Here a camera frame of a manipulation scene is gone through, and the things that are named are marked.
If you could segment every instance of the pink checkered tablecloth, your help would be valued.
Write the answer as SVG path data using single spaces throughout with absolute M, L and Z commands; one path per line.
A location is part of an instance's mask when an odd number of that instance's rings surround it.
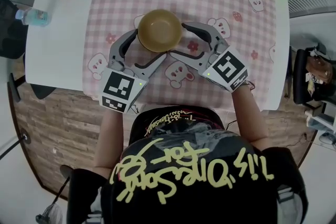
M 275 0 L 92 0 L 83 58 L 83 91 L 96 99 L 109 50 L 124 33 L 137 27 L 141 16 L 153 9 L 167 9 L 182 22 L 215 26 L 249 66 L 249 80 L 259 107 L 270 84 L 276 37 Z M 183 31 L 177 50 L 199 55 L 208 44 Z M 155 53 L 136 39 L 126 54 L 126 64 L 145 64 Z M 168 56 L 150 78 L 138 103 L 190 104 L 232 110 L 230 93 L 200 77 L 196 70 Z

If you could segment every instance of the white table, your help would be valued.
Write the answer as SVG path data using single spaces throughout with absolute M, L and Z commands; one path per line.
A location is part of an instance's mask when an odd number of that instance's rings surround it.
M 46 27 L 29 26 L 26 46 L 28 83 L 82 91 L 82 61 L 91 0 L 35 0 L 34 8 L 52 15 Z M 287 0 L 276 0 L 276 54 L 267 102 L 279 107 L 287 70 L 289 13 Z

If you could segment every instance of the water bottle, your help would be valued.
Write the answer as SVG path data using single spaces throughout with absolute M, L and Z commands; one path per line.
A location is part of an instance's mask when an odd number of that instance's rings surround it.
M 15 19 L 21 20 L 24 25 L 46 26 L 50 23 L 48 13 L 35 8 L 19 9 L 15 14 Z

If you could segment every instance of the floor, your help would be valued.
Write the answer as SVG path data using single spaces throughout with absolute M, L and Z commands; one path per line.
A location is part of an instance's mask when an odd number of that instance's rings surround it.
M 16 61 L 14 70 L 15 78 L 23 75 L 21 59 Z M 43 184 L 57 192 L 65 181 L 60 165 L 88 169 L 92 166 L 104 108 L 79 91 L 56 89 L 44 100 L 38 100 L 30 85 L 24 83 L 19 93 L 22 100 L 15 103 L 15 112 L 19 126 L 32 139 L 26 146 L 28 155 Z M 234 113 L 218 114 L 224 126 L 235 119 Z M 263 111 L 263 115 L 274 145 L 287 146 L 298 164 L 309 145 L 304 140 L 300 142 L 300 136 L 304 132 L 308 140 L 313 136 L 313 130 L 306 127 L 304 107 L 282 98 L 277 111 Z M 134 119 L 135 115 L 124 116 L 124 146 L 128 145 Z M 229 130 L 239 133 L 237 123 Z M 62 194 L 68 195 L 68 187 Z

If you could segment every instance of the yellow bowl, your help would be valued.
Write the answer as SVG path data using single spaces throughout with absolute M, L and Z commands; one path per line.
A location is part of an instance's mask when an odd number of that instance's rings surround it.
M 147 50 L 168 51 L 180 42 L 182 25 L 175 14 L 168 10 L 152 10 L 141 19 L 138 26 L 138 37 Z

